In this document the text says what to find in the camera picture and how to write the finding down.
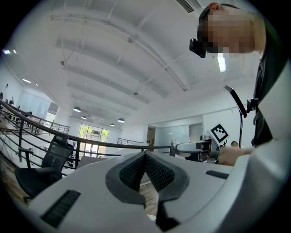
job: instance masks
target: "window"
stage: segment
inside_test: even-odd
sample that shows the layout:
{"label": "window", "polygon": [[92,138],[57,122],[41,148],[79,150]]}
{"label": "window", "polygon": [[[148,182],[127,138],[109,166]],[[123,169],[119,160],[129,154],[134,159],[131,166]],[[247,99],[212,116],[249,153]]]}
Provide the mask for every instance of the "window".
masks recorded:
{"label": "window", "polygon": [[[102,129],[94,126],[89,126],[85,124],[81,124],[80,131],[79,131],[79,137],[84,139],[89,139],[93,141],[98,142],[107,142],[108,140],[108,129]],[[80,150],[86,151],[88,153],[80,152],[79,156],[88,156],[88,157],[97,157],[96,154],[91,153],[106,153],[106,147],[98,146],[98,145],[92,145],[89,143],[81,143],[80,144]]]}

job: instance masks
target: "air vent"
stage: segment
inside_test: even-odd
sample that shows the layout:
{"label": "air vent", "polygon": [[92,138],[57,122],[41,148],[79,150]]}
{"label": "air vent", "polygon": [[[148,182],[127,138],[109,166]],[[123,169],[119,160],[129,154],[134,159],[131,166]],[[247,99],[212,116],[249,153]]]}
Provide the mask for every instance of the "air vent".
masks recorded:
{"label": "air vent", "polygon": [[176,0],[188,13],[194,11],[193,7],[186,0]]}

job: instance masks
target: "black cable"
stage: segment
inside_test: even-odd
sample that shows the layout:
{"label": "black cable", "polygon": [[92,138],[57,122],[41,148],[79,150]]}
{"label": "black cable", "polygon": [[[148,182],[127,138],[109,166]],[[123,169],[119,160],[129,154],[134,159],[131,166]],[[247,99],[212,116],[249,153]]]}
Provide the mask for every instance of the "black cable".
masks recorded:
{"label": "black cable", "polygon": [[239,138],[239,141],[238,141],[238,147],[241,148],[241,135],[242,135],[242,113],[241,111],[240,112],[240,116],[241,116],[241,127],[240,127],[240,138]]}

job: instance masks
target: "floor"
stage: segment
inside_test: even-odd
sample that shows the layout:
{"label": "floor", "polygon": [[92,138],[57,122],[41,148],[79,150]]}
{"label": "floor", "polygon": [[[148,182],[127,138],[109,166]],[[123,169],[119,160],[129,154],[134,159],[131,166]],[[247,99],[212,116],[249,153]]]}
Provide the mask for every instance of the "floor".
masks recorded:
{"label": "floor", "polygon": [[[10,194],[12,199],[27,207],[27,204],[24,202],[23,197],[26,197],[27,194],[19,186],[15,174],[14,166],[4,157],[1,159],[1,175],[0,178],[6,187],[7,192]],[[149,215],[156,215],[158,207],[158,198],[159,195],[154,189],[151,183],[143,185],[140,187],[140,194],[145,196],[145,212]]]}

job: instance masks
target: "desk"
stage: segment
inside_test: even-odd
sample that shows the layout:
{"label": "desk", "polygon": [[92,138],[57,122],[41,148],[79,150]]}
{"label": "desk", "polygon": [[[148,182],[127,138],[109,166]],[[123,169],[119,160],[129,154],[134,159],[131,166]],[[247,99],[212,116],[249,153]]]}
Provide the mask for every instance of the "desk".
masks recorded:
{"label": "desk", "polygon": [[107,158],[94,158],[94,157],[87,157],[87,156],[83,156],[77,166],[76,169],[82,167],[82,166],[85,166],[87,164],[90,164],[90,163],[95,163],[95,162],[100,162],[100,161],[103,161],[103,160],[106,160]]}

